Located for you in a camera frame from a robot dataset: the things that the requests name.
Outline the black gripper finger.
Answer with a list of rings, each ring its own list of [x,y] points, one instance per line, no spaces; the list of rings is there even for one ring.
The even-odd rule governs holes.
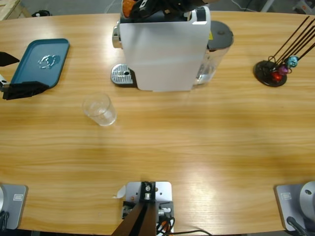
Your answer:
[[[133,5],[130,17],[149,17],[156,12],[157,0],[138,0]]]
[[[8,66],[18,62],[20,62],[20,60],[17,59],[16,57],[6,52],[0,52],[0,66]]]
[[[27,98],[43,93],[46,90],[47,85],[37,81],[22,82],[18,84],[10,83],[9,89],[7,91],[2,91],[2,98],[4,100]]]

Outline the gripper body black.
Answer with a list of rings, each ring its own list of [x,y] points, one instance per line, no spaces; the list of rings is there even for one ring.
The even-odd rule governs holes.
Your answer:
[[[156,0],[153,12],[166,11],[166,13],[172,14],[186,13],[208,3],[208,0]]]
[[[9,89],[10,82],[8,82],[3,76],[0,76],[0,90],[7,91]]]

